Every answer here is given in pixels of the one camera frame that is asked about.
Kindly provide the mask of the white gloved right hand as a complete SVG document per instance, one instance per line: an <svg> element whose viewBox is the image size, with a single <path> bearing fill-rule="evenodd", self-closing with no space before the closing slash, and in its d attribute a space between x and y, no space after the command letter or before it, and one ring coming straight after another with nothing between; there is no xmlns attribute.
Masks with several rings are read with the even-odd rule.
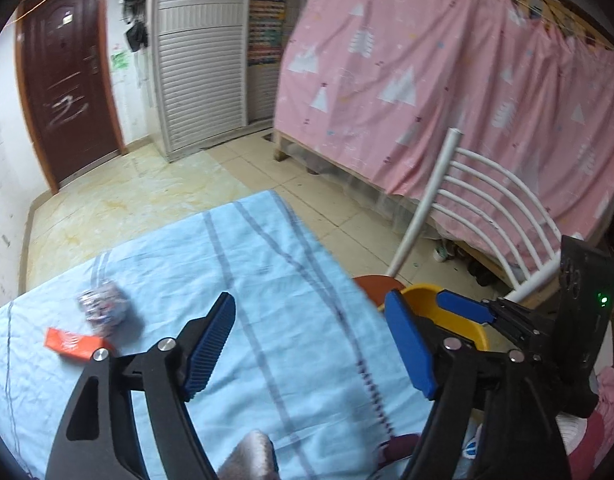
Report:
<svg viewBox="0 0 614 480"><path fill-rule="evenodd" d="M602 416L594 412L589 418L569 414L556 416L568 456L572 480L586 480L596 467L604 441L604 422Z"/></svg>

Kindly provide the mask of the white gloved left hand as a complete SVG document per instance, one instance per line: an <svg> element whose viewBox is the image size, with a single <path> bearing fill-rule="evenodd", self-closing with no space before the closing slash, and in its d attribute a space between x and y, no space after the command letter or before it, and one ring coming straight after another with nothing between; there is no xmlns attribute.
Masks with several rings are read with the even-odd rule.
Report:
<svg viewBox="0 0 614 480"><path fill-rule="evenodd" d="M252 430L218 469L220 480L279 480L279 466L269 437Z"/></svg>

